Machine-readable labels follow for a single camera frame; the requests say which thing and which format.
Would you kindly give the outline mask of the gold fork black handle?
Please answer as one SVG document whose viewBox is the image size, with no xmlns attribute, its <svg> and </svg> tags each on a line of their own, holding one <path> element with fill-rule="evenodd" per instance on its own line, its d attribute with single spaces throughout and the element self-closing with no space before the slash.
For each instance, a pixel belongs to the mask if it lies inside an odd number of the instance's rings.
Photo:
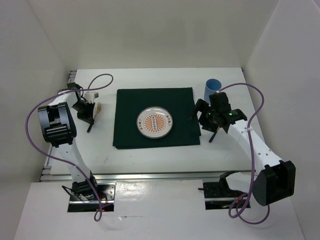
<svg viewBox="0 0 320 240">
<path fill-rule="evenodd" d="M 89 127 L 87 129 L 87 133 L 89 133 L 93 127 L 93 125 L 95 124 L 95 118 L 97 116 L 97 114 L 99 114 L 101 112 L 102 109 L 102 104 L 100 102 L 93 102 L 90 110 L 90 119 L 89 119 Z"/>
</svg>

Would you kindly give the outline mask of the gold knife black handle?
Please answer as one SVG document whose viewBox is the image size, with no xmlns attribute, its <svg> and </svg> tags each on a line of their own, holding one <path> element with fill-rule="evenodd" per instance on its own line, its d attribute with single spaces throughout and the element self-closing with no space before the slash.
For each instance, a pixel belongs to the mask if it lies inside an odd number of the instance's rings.
<svg viewBox="0 0 320 240">
<path fill-rule="evenodd" d="M 213 135 L 210 137 L 210 139 L 209 139 L 209 141 L 208 141 L 209 143 L 212 143 L 212 142 L 213 142 L 213 140 L 214 140 L 214 138 L 216 137 L 219 129 L 220 129 L 220 127 L 218 127 L 218 128 L 213 132 Z"/>
</svg>

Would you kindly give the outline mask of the dark green cloth placemat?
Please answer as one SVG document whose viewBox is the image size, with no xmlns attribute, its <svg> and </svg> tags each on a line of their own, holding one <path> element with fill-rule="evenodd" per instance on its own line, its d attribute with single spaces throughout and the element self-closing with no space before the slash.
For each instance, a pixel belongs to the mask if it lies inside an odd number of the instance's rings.
<svg viewBox="0 0 320 240">
<path fill-rule="evenodd" d="M 200 144 L 197 120 L 190 120 L 194 93 L 185 88 L 119 89 L 113 146 L 118 150 Z"/>
</svg>

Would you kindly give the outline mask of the round plate orange sunburst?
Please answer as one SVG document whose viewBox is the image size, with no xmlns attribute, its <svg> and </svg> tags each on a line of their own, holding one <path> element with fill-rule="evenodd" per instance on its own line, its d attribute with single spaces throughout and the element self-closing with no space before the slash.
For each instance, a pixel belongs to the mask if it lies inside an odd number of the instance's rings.
<svg viewBox="0 0 320 240">
<path fill-rule="evenodd" d="M 160 139 L 168 135 L 173 128 L 173 117 L 159 106 L 147 107 L 136 119 L 136 126 L 140 134 L 149 139 Z"/>
</svg>

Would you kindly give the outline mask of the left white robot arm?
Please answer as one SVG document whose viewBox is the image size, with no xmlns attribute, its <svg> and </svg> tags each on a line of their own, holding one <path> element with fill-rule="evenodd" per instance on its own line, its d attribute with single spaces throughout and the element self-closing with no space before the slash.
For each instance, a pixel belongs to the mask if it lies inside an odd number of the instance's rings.
<svg viewBox="0 0 320 240">
<path fill-rule="evenodd" d="M 99 187 L 92 171 L 86 166 L 76 144 L 77 128 L 70 109 L 77 111 L 77 117 L 94 125 L 95 103 L 82 99 L 82 87 L 72 82 L 61 91 L 50 104 L 37 109 L 44 140 L 50 143 L 68 161 L 67 168 L 72 178 L 72 188 L 66 191 L 71 196 L 95 200 Z"/>
</svg>

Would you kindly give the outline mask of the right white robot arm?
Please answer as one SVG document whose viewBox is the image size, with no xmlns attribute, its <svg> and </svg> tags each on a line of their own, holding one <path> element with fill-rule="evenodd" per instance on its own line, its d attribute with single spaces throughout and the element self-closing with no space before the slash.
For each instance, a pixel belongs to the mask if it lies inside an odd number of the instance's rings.
<svg viewBox="0 0 320 240">
<path fill-rule="evenodd" d="M 294 194 L 296 167 L 276 155 L 248 124 L 247 116 L 240 109 L 232 109 L 224 92 L 210 95 L 210 102 L 198 99 L 190 119 L 198 116 L 202 129 L 216 132 L 223 129 L 254 161 L 254 177 L 230 171 L 220 176 L 218 190 L 223 196 L 234 191 L 252 193 L 261 206 L 267 206 Z"/>
</svg>

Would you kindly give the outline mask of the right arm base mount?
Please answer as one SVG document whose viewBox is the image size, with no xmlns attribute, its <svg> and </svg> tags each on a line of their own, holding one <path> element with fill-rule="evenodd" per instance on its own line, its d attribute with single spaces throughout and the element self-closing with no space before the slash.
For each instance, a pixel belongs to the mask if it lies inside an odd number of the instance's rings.
<svg viewBox="0 0 320 240">
<path fill-rule="evenodd" d="M 206 210 L 227 210 L 234 199 L 243 194 L 239 190 L 231 190 L 226 178 L 238 171 L 229 171 L 219 176 L 218 182 L 204 182 L 198 190 L 203 192 Z"/>
</svg>

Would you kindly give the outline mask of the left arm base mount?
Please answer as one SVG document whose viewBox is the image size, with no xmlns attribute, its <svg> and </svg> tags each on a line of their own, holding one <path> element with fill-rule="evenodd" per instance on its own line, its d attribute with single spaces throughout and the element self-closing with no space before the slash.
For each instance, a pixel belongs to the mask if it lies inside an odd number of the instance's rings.
<svg viewBox="0 0 320 240">
<path fill-rule="evenodd" d="M 115 203 L 116 184 L 98 184 L 96 191 L 98 197 L 89 189 L 89 195 L 76 192 L 73 188 L 62 185 L 62 189 L 69 195 L 68 213 L 95 212 L 99 209 L 99 200 L 103 212 L 113 212 Z"/>
</svg>

